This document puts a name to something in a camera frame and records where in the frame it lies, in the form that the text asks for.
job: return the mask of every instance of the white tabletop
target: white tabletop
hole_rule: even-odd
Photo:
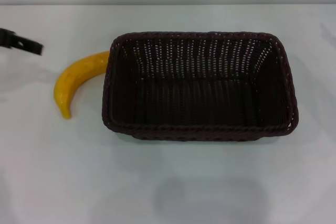
[[[42,57],[0,49],[1,224],[335,223],[336,5],[0,6],[0,27],[45,45]],[[58,75],[132,31],[278,36],[297,129],[249,143],[136,140],[103,125],[103,75],[64,120]]]

